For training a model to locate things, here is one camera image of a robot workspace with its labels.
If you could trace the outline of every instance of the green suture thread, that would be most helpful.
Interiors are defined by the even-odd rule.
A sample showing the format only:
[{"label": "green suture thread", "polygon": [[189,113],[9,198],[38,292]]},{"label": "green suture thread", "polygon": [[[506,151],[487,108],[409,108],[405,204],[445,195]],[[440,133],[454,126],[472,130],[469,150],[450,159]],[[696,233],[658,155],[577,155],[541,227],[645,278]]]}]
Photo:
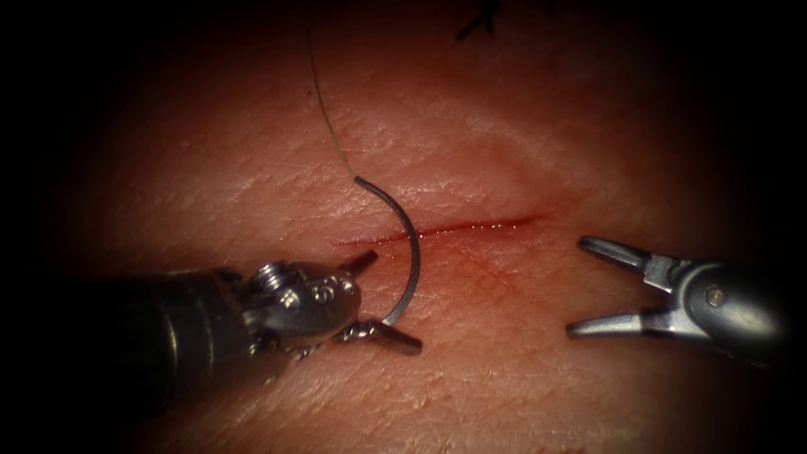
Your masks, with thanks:
[{"label": "green suture thread", "polygon": [[336,139],[336,132],[334,132],[334,127],[330,124],[328,113],[325,111],[325,101],[322,99],[322,90],[319,89],[319,76],[317,76],[317,67],[314,64],[314,44],[311,40],[311,29],[306,29],[305,35],[309,43],[309,61],[311,62],[311,72],[314,74],[314,86],[317,88],[319,109],[322,110],[322,116],[325,117],[325,124],[328,125],[328,132],[330,132],[330,138],[334,141],[334,145],[336,145],[336,150],[339,152],[339,158],[342,160],[342,164],[345,165],[347,174],[351,176],[351,180],[356,180],[356,174],[353,173],[351,165],[347,163],[345,152],[342,150],[342,145],[339,144],[339,140]]}]

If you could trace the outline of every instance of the metal instrument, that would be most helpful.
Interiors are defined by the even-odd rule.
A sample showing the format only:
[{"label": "metal instrument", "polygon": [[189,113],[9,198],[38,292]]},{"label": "metal instrument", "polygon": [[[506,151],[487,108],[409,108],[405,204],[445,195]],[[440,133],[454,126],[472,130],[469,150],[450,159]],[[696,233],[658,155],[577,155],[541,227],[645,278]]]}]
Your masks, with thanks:
[{"label": "metal instrument", "polygon": [[793,321],[775,279],[719,261],[688,261],[584,236],[580,248],[671,295],[665,306],[567,326],[571,339],[644,335],[694,341],[761,367],[786,361]]}]

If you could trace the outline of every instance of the skin surface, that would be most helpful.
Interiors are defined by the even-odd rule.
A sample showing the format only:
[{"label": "skin surface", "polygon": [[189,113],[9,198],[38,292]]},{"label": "skin surface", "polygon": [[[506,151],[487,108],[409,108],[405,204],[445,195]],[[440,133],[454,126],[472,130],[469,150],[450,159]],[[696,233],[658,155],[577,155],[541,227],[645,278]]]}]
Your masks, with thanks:
[{"label": "skin surface", "polygon": [[[752,440],[762,374],[694,346],[569,341],[566,323],[660,304],[576,250],[600,235],[687,258],[762,256],[692,74],[618,18],[506,3],[340,4],[222,19],[166,45],[50,196],[70,272],[338,264],[367,248],[381,316],[421,232],[422,278],[396,326],[416,358],[325,345],[271,386],[126,430],[153,452],[713,452]],[[743,244],[741,251],[735,247]]]}]

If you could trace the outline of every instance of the skin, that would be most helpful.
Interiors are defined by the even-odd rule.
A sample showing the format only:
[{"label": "skin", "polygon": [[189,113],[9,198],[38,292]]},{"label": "skin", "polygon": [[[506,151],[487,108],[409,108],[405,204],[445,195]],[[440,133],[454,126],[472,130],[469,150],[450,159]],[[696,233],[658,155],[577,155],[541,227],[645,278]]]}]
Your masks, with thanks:
[{"label": "skin", "polygon": [[[386,314],[408,244],[330,141],[310,25],[348,160],[422,234],[421,281],[396,327],[423,354],[326,344],[266,388],[129,427],[123,445],[741,451],[759,422],[760,372],[695,346],[564,332],[663,301],[577,251],[580,235],[691,259],[764,255],[756,227],[734,221],[746,198],[721,166],[724,144],[699,132],[714,125],[692,75],[630,22],[584,8],[549,18],[508,3],[495,35],[457,42],[472,5],[409,4],[239,18],[166,45],[66,167],[83,172],[66,172],[47,203],[60,226],[49,238],[78,257],[76,277],[250,275],[268,260],[338,264],[372,248],[381,258],[359,279],[362,312]],[[412,8],[428,13],[401,19]]]}]

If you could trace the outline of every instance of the red incision line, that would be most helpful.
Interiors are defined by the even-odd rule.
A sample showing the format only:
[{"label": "red incision line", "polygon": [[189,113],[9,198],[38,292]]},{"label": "red incision line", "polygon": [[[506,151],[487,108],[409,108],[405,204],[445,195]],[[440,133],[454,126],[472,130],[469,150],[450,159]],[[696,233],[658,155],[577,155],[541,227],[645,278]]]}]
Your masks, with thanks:
[{"label": "red incision line", "polygon": [[[516,227],[527,225],[539,219],[543,218],[530,217],[530,218],[504,219],[492,222],[463,223],[463,224],[450,225],[448,227],[438,227],[435,229],[417,230],[417,232],[419,238],[425,238],[426,236],[448,235],[468,230],[480,230],[480,231],[506,230],[506,229],[515,229]],[[400,233],[392,236],[385,236],[383,238],[374,238],[370,240],[336,241],[333,243],[333,245],[382,245],[406,239],[407,239],[406,233]]]}]

